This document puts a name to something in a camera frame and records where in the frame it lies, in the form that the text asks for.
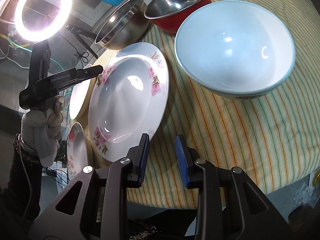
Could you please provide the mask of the left gloved hand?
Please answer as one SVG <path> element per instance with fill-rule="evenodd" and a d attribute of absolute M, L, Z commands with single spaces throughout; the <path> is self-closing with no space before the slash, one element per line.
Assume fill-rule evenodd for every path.
<path fill-rule="evenodd" d="M 22 116 L 20 145 L 28 157 L 33 157 L 43 167 L 51 166 L 62 138 L 62 110 L 65 100 L 56 96 L 46 110 L 31 109 Z"/>

